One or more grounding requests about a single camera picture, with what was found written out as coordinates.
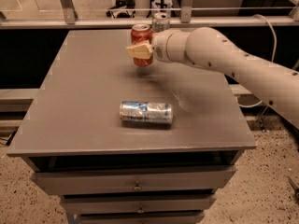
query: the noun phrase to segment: white cable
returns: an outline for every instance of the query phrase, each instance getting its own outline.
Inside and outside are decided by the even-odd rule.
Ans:
[[[271,29],[271,32],[272,32],[272,35],[273,35],[273,38],[274,38],[274,45],[273,45],[273,51],[272,51],[272,57],[271,57],[271,62],[274,61],[274,57],[275,57],[275,53],[277,52],[277,44],[278,44],[278,39],[277,39],[277,35],[273,29],[273,26],[272,24],[270,23],[270,21],[264,17],[263,15],[260,15],[260,14],[255,14],[254,15],[255,18],[259,18],[259,19],[263,19],[267,24],[268,26],[270,27]],[[258,105],[260,105],[263,101],[259,101],[257,104],[254,104],[254,105],[241,105],[238,101],[237,103],[239,104],[240,107],[242,108],[253,108],[253,107],[256,107]]]

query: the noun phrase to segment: silver can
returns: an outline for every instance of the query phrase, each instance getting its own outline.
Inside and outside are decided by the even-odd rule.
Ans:
[[[124,101],[120,107],[122,121],[171,124],[173,108],[165,103]]]
[[[160,33],[165,31],[170,26],[170,19],[165,12],[157,12],[152,19],[152,32],[153,33]]]

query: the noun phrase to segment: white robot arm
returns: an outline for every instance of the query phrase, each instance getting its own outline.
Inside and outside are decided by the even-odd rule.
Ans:
[[[166,30],[155,34],[157,60],[184,63],[231,77],[299,129],[299,74],[248,54],[219,31],[202,27],[190,33]]]

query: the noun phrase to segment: red can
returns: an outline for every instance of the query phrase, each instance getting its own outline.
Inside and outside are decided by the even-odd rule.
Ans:
[[[147,24],[138,24],[132,27],[131,32],[131,41],[132,44],[136,44],[145,40],[148,40],[151,43],[152,31],[149,25]],[[152,64],[152,56],[149,59],[137,59],[134,58],[134,64],[144,67]]]

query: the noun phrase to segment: drawer knob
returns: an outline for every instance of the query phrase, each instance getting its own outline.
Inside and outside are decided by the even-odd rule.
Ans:
[[[142,209],[142,206],[139,206],[139,209],[137,211],[138,214],[144,214],[145,211]]]
[[[139,186],[138,182],[135,183],[135,186],[133,187],[133,190],[134,191],[141,191],[142,190],[142,188]]]

